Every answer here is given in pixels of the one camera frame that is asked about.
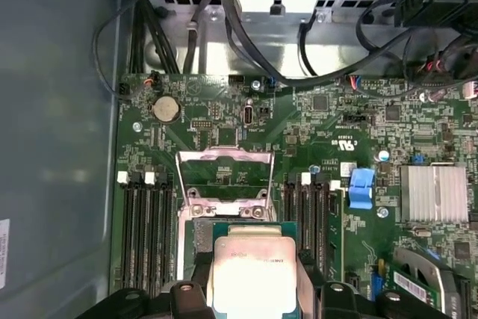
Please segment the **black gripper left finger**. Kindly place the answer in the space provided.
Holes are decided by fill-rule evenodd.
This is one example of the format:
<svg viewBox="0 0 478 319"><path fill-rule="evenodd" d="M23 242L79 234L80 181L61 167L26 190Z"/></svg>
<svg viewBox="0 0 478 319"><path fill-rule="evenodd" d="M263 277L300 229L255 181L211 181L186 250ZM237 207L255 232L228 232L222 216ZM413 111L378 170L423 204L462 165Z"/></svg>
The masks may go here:
<svg viewBox="0 0 478 319"><path fill-rule="evenodd" d="M168 292L150 297L144 290L125 288L80 314L80 318L214 318L206 303L212 253L199 253L190 281L174 284Z"/></svg>

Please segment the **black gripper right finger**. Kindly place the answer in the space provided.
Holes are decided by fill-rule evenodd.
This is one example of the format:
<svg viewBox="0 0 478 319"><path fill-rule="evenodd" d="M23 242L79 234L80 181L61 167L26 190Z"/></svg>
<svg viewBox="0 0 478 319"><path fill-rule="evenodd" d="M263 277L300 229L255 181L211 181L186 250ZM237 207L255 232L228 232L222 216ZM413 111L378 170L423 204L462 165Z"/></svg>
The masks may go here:
<svg viewBox="0 0 478 319"><path fill-rule="evenodd" d="M370 301L345 282L327 282L309 250L297 253L297 300L303 318L446 318L408 293L386 290Z"/></svg>

